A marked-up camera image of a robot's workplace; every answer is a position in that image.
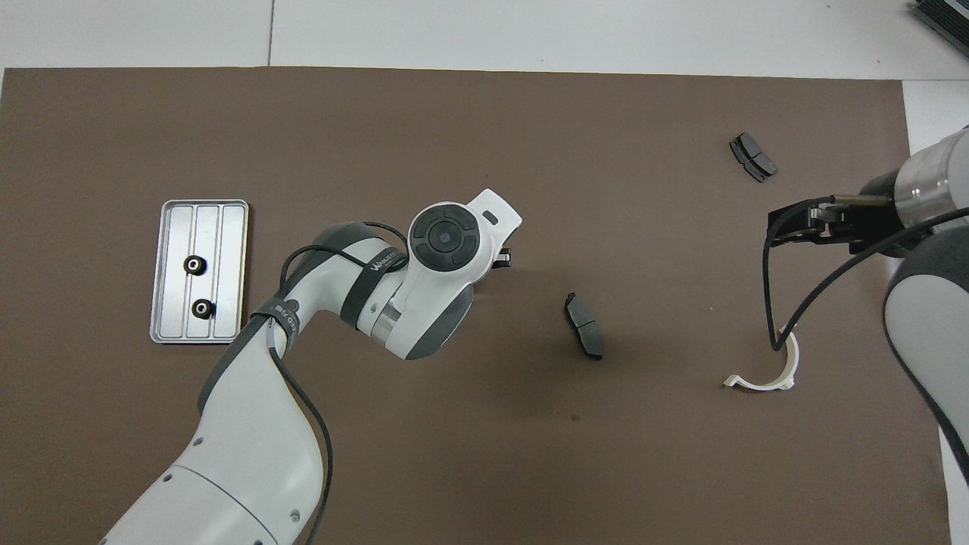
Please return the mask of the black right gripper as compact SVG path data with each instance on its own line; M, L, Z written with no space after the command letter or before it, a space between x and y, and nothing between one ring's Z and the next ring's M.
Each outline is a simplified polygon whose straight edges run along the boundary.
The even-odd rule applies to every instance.
M894 206L897 173L870 180L861 196L885 197L886 204L832 204L833 199L806 199L768 214L768 246L786 244L845 244L858 254L900 232L903 224ZM827 218L820 220L819 213Z

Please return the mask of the silver metal tray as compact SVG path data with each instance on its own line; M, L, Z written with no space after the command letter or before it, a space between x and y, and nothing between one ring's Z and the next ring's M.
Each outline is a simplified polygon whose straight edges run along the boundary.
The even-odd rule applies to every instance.
M239 199L169 200L160 207L149 338L156 344L229 344L240 331L245 299L249 206ZM189 255L207 260L187 275ZM214 301L214 317L191 314L197 299Z

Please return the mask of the short dark brake pad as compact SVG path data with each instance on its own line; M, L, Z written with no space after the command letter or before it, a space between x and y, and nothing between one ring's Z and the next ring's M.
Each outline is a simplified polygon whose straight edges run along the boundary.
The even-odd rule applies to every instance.
M741 133L729 142L731 153L755 182L763 183L778 173L772 159L762 150L761 145L749 133Z

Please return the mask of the long grey brake pad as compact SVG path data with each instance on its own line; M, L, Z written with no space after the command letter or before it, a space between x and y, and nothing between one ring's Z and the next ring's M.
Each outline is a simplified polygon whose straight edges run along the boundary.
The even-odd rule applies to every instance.
M592 360L602 361L605 348L603 333L588 304L577 293L570 292L566 296L564 313L572 331L577 335L584 355Z

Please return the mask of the brown table mat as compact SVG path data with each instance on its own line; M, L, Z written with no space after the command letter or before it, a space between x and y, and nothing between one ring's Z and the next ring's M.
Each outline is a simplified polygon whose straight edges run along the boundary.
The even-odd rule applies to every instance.
M755 182L749 133L778 173ZM887 347L889 263L771 380L766 214L909 156L892 80L13 70L0 92L0 545L95 545L187 447L224 349L148 335L160 207L242 199L246 308L329 225L491 188L513 266L405 362L318 314L286 365L335 443L316 543L949 542L934 417ZM603 333L588 358L575 292Z

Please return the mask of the grey ribbed device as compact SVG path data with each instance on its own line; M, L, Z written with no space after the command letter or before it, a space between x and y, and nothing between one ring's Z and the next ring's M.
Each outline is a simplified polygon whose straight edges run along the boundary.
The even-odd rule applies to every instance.
M913 15L960 51L969 51L969 0L914 0Z

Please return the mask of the white curved plastic bracket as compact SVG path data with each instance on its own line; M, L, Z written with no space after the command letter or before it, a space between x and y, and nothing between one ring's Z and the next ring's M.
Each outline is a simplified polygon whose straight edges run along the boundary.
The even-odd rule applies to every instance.
M795 332L788 332L784 342L786 361L779 376L764 384L755 384L740 375L729 375L722 384L727 388L742 388L751 392L786 392L796 383L796 372L799 369L802 350Z

